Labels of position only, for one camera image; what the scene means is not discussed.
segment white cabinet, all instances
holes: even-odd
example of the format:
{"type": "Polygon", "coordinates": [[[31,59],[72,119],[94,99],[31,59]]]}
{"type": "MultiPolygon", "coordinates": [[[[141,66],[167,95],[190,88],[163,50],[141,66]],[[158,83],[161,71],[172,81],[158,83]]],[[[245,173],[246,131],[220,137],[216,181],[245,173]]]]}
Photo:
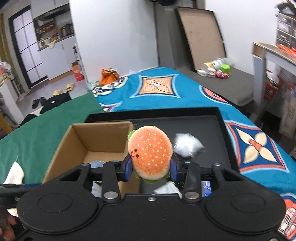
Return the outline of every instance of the white cabinet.
{"type": "Polygon", "coordinates": [[[70,70],[66,62],[62,42],[56,43],[54,48],[47,47],[39,52],[50,80],[70,70]]]}
{"type": "Polygon", "coordinates": [[[72,36],[57,42],[53,48],[47,47],[39,51],[50,80],[71,70],[72,63],[75,61],[73,50],[75,42],[76,38],[72,36]]]}
{"type": "Polygon", "coordinates": [[[55,7],[60,7],[69,3],[69,0],[54,0],[55,7]]]}
{"type": "Polygon", "coordinates": [[[56,7],[53,0],[31,0],[33,18],[53,10],[54,8],[56,7]]]}
{"type": "Polygon", "coordinates": [[[74,55],[74,49],[76,38],[75,36],[72,36],[70,38],[64,39],[62,41],[62,47],[64,49],[64,54],[66,58],[66,62],[68,64],[69,69],[72,67],[72,63],[75,62],[75,55],[74,55]]]}

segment blue blanket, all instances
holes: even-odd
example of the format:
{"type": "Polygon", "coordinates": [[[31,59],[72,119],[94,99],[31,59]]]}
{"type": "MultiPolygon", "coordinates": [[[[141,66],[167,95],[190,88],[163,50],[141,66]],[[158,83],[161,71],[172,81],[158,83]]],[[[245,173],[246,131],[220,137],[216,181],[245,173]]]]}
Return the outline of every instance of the blue blanket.
{"type": "Polygon", "coordinates": [[[296,164],[269,136],[226,100],[169,68],[156,68],[95,88],[94,95],[106,112],[218,107],[237,157],[240,172],[279,193],[293,213],[283,221],[282,233],[296,237],[296,164]]]}

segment plush hamburger toy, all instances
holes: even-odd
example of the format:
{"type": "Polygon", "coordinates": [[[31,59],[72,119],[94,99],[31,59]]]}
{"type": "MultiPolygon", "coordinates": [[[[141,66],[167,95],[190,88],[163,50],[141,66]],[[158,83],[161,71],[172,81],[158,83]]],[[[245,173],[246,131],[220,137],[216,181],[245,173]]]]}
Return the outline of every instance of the plush hamburger toy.
{"type": "Polygon", "coordinates": [[[167,135],[155,126],[144,126],[131,132],[128,152],[134,170],[145,181],[153,183],[168,174],[173,147],[167,135]]]}

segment black tray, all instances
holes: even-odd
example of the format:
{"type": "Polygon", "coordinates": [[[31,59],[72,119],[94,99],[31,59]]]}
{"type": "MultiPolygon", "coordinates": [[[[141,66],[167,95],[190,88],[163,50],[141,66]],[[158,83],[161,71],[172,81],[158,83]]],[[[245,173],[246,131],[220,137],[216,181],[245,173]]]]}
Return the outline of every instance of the black tray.
{"type": "Polygon", "coordinates": [[[197,154],[191,160],[201,167],[211,167],[213,163],[221,163],[239,171],[230,137],[217,107],[91,114],[85,122],[110,121],[131,121],[135,129],[142,126],[156,126],[167,134],[172,143],[176,133],[190,133],[205,147],[204,152],[197,154]]]}

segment black slipper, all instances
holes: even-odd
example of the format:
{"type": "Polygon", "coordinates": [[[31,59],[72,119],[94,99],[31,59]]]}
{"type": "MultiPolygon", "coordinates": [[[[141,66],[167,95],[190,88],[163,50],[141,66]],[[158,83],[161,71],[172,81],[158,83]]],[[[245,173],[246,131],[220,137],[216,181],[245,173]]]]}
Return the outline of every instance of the black slipper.
{"type": "Polygon", "coordinates": [[[39,105],[40,99],[33,100],[32,109],[36,109],[39,105]]]}
{"type": "Polygon", "coordinates": [[[45,103],[46,103],[47,99],[45,97],[40,97],[40,102],[41,102],[41,105],[44,106],[45,103]]]}

